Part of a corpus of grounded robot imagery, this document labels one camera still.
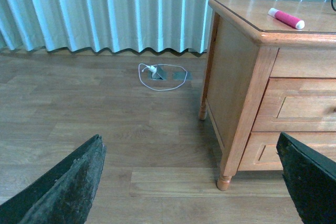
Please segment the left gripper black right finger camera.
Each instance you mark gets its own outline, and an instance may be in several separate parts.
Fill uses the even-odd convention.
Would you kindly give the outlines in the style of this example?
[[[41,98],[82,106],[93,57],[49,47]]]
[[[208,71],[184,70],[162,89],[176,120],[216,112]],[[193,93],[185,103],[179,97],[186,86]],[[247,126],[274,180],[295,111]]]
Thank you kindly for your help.
[[[303,223],[335,223],[335,162],[285,132],[276,149]]]

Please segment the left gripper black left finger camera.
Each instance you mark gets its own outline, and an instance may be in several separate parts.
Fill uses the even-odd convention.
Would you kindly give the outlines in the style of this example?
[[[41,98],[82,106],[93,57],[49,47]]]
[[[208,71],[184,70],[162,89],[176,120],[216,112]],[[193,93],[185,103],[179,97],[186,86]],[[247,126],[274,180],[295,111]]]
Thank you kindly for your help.
[[[102,175],[106,146],[94,135],[1,205],[1,223],[85,223]]]

